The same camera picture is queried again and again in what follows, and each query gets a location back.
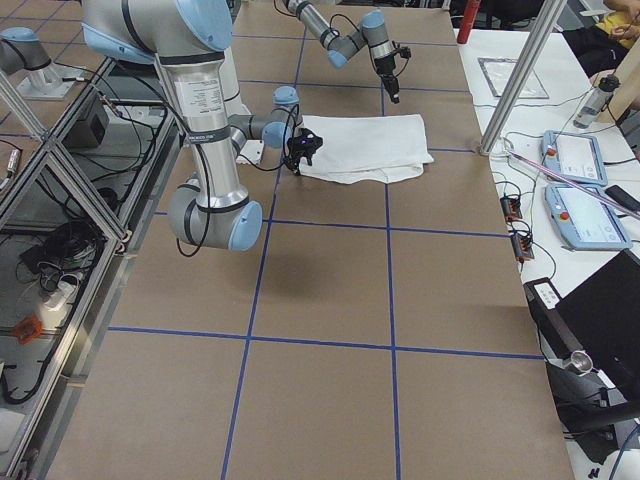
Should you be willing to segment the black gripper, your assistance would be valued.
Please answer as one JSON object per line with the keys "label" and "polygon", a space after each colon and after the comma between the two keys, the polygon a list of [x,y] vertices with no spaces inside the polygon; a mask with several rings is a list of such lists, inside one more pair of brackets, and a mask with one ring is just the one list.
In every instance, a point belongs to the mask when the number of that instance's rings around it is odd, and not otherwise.
{"label": "black gripper", "polygon": [[323,146],[323,138],[310,129],[302,128],[298,136],[287,141],[285,165],[292,168],[294,175],[300,176],[300,162],[305,159],[308,166],[312,166],[313,155]]}
{"label": "black gripper", "polygon": [[411,49],[408,46],[402,46],[396,42],[392,43],[392,50],[390,53],[377,57],[374,59],[376,73],[382,80],[383,86],[388,88],[388,95],[390,100],[394,104],[400,102],[399,98],[399,82],[398,76],[394,73],[396,68],[396,57],[399,56],[405,59],[405,64],[408,64],[409,59],[412,56]]}

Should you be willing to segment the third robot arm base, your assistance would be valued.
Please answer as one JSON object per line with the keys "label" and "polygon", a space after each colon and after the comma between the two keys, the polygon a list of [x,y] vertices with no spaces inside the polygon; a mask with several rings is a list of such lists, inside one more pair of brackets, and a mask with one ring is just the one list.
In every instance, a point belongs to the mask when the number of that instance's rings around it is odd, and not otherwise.
{"label": "third robot arm base", "polygon": [[7,76],[26,72],[16,89],[28,100],[62,100],[83,73],[78,67],[55,63],[35,32],[27,27],[1,32],[1,71]]}

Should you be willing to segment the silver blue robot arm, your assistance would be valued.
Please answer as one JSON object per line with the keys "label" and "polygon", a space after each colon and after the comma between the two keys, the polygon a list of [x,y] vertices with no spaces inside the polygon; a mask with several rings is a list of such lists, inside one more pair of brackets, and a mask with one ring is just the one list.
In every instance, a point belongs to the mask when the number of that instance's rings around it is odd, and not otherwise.
{"label": "silver blue robot arm", "polygon": [[348,20],[353,31],[342,34],[327,21],[310,1],[282,1],[289,16],[301,21],[327,52],[329,62],[336,68],[344,67],[358,52],[367,49],[376,75],[394,104],[400,102],[396,58],[408,65],[411,49],[393,41],[388,34],[386,19],[381,9],[366,13],[358,24]]}
{"label": "silver blue robot arm", "polygon": [[177,240],[250,249],[263,210],[239,180],[236,159],[245,143],[262,140],[281,149],[291,170],[323,144],[304,127],[296,90],[277,89],[266,116],[228,114],[220,70],[232,41],[232,16],[224,1],[84,1],[81,6],[87,45],[113,59],[155,65],[182,125],[196,171],[170,202]]}

